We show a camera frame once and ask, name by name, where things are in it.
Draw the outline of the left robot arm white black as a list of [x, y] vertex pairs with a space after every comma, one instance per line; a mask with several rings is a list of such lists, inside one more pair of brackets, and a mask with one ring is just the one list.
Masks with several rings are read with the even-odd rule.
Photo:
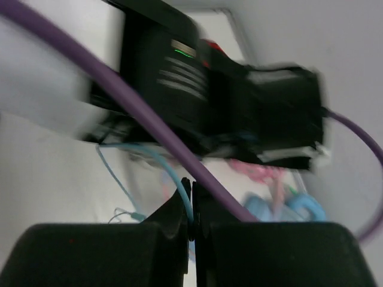
[[160, 117], [114, 71], [75, 39], [19, 1], [1, 1], [1, 15], [34, 34], [88, 73], [195, 177], [206, 169]]

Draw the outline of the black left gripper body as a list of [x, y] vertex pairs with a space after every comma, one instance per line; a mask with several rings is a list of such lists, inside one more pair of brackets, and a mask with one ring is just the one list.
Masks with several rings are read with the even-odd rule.
[[256, 67], [202, 41], [209, 110], [199, 139], [204, 156], [309, 170], [324, 145], [317, 71], [286, 64]]

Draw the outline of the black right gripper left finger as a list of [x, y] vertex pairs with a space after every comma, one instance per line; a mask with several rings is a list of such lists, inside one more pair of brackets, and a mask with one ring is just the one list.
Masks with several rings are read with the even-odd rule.
[[2, 286], [182, 286], [188, 219], [179, 192], [139, 224], [37, 224], [16, 241]]

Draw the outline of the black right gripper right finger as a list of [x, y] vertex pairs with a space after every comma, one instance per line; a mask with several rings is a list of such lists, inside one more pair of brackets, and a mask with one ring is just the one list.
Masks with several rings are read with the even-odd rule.
[[358, 242], [331, 223], [244, 223], [193, 184], [197, 286], [375, 286]]

